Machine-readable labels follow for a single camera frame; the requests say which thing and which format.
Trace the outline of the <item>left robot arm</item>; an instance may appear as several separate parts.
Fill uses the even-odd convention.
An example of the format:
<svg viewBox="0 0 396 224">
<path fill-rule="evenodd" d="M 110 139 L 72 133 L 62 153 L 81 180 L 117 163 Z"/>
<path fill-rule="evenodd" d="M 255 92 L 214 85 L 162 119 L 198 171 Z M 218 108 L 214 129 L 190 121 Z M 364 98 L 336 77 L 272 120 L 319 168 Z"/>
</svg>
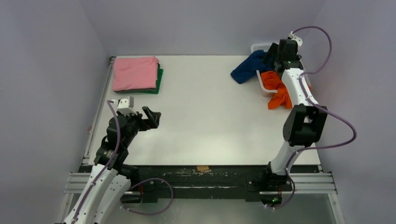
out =
<svg viewBox="0 0 396 224">
<path fill-rule="evenodd" d="M 157 129 L 161 113 L 147 106 L 139 112 L 117 110 L 96 152 L 89 179 L 64 224 L 103 224 L 121 195 L 139 186 L 138 168 L 124 164 L 128 147 L 138 132 Z"/>
</svg>

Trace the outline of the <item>orange t shirt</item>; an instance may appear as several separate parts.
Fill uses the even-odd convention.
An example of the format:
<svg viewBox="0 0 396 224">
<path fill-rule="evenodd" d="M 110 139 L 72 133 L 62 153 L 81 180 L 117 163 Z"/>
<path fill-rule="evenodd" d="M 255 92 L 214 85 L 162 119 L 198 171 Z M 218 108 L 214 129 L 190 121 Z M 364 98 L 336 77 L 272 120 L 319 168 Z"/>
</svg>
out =
<svg viewBox="0 0 396 224">
<path fill-rule="evenodd" d="M 276 90 L 276 93 L 274 93 L 271 100 L 268 102 L 268 109 L 274 110 L 280 106 L 286 109 L 292 109 L 293 104 L 287 88 L 281 81 L 277 72 L 266 71 L 261 73 L 261 81 L 265 89 Z"/>
</svg>

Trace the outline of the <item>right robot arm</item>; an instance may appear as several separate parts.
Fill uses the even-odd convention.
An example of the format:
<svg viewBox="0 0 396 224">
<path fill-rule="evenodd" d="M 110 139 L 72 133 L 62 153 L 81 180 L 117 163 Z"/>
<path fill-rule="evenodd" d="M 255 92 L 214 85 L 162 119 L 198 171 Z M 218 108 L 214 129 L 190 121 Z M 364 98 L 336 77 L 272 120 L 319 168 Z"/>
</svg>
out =
<svg viewBox="0 0 396 224">
<path fill-rule="evenodd" d="M 301 40 L 281 39 L 271 45 L 263 60 L 278 73 L 293 106 L 283 125 L 284 143 L 262 176 L 263 186 L 269 190 L 288 181 L 289 169 L 304 148 L 319 141 L 327 118 L 325 112 L 314 107 L 317 101 L 304 78 L 298 53 L 301 45 Z"/>
</svg>

